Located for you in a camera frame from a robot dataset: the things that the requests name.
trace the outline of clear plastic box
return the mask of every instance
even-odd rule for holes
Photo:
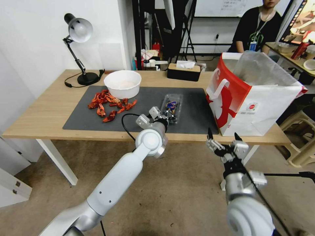
[[[177,124],[179,121],[181,105],[183,103],[182,94],[165,95],[161,112],[168,118],[169,124]]]

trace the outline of black t-shirt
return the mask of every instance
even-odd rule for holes
[[[244,51],[249,49],[250,42],[253,41],[252,39],[256,35],[255,31],[256,30],[258,31],[265,23],[265,21],[261,20],[257,29],[258,17],[259,17],[258,7],[249,9],[247,12],[245,12],[237,26],[233,38],[233,43],[229,48],[228,52],[237,52],[235,43],[236,41],[243,42]],[[256,51],[260,50],[261,47],[266,42],[274,42],[276,40],[280,29],[281,21],[282,21],[281,16],[277,12],[272,17],[271,20],[267,21],[265,26],[261,29],[260,33],[256,37],[257,41]]]

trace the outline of plastic bag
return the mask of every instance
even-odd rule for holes
[[[244,52],[233,73],[249,85],[290,86],[296,82],[296,79],[262,52]]]

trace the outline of id badge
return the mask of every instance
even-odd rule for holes
[[[257,45],[256,41],[251,42],[250,45],[249,45],[249,50],[250,51],[255,51],[256,50],[256,45]]]

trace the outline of person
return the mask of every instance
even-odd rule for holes
[[[242,16],[228,52],[245,50],[268,54],[266,42],[274,42],[280,29],[282,18],[274,10],[280,0],[263,0],[261,7],[249,9]]]

